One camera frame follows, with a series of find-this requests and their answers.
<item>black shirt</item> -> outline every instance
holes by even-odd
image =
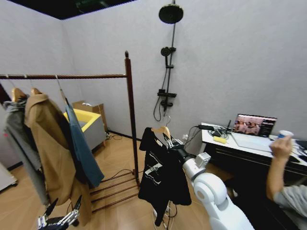
[[[169,200],[176,205],[190,205],[188,183],[176,154],[146,128],[140,150],[146,151],[145,168],[139,198],[152,204],[157,212],[155,224],[160,226]]]

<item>laptop screen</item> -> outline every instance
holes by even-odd
[[[233,132],[267,138],[277,118],[238,114]]]

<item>wooden clothing rack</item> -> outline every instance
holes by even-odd
[[[137,144],[136,144],[136,129],[135,129],[135,113],[134,113],[131,61],[129,59],[128,51],[125,52],[125,57],[126,57],[125,58],[126,74],[57,75],[58,79],[110,79],[110,78],[126,78],[127,79],[128,99],[129,99],[129,109],[130,109],[130,121],[131,121],[131,131],[132,131],[132,143],[133,143],[133,156],[134,156],[134,170],[132,171],[132,174],[134,175],[134,178],[128,179],[126,181],[123,181],[123,182],[120,182],[120,183],[117,183],[117,184],[114,184],[114,185],[111,185],[111,186],[108,186],[108,187],[105,187],[105,188],[102,188],[102,189],[98,189],[96,191],[91,192],[90,194],[93,195],[93,194],[99,193],[99,192],[101,192],[103,190],[106,190],[108,188],[117,186],[119,184],[123,184],[125,182],[131,181],[131,180],[134,180],[134,179],[136,181],[136,185],[128,187],[128,188],[125,188],[125,189],[122,189],[122,190],[119,190],[117,192],[114,192],[112,194],[100,197],[98,199],[92,200],[92,203],[94,203],[94,202],[96,202],[98,200],[102,200],[102,199],[105,199],[107,197],[113,196],[115,194],[121,193],[121,192],[126,191],[128,189],[131,189],[133,187],[139,187],[140,186],[138,154],[137,154]],[[56,80],[57,78],[56,78],[56,75],[4,75],[4,74],[2,74],[2,75],[0,75],[0,79],[1,80],[8,80],[8,79],[11,79],[11,80],[16,80],[16,79],[19,79],[19,80],[38,80],[38,79],[41,79],[41,80],[47,80],[48,79],[49,80],[49,79],[55,79]],[[0,83],[0,102],[1,102],[1,104],[3,104],[4,101],[10,101],[10,100],[11,99],[10,99],[9,95],[6,93],[6,91],[4,90],[3,86]],[[119,178],[121,176],[128,175],[128,174],[130,174],[130,172],[122,174],[122,175],[119,175],[119,176],[116,176],[116,177],[113,177],[111,179],[102,180],[101,183],[105,182],[105,181],[113,180],[113,179],[116,179],[116,178]],[[97,211],[99,211],[101,209],[104,209],[106,207],[112,206],[114,204],[117,204],[117,203],[119,203],[121,201],[127,200],[127,199],[132,198],[132,197],[137,196],[137,195],[138,195],[138,193],[130,195],[130,196],[125,197],[125,198],[123,198],[123,199],[121,199],[119,201],[116,201],[116,202],[113,202],[111,204],[105,205],[103,207],[97,208],[97,209],[93,210],[92,212],[93,213],[97,212]]]

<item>man's hand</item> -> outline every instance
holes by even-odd
[[[286,136],[284,138],[279,138],[275,140],[270,148],[273,152],[273,156],[278,159],[288,160],[292,152],[292,142],[291,136]]]
[[[270,148],[274,158],[268,173],[267,197],[274,200],[274,195],[283,189],[283,172],[292,151],[291,136],[274,141]]]

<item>cardboard box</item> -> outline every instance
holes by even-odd
[[[99,105],[93,105],[92,104],[92,106],[89,106],[89,105],[82,104],[84,102],[85,101],[74,102],[74,103],[72,103],[72,106],[73,106],[74,109],[80,109],[80,110],[100,114],[102,121],[104,122],[105,132],[107,132],[107,124],[106,124],[104,104],[99,104]]]

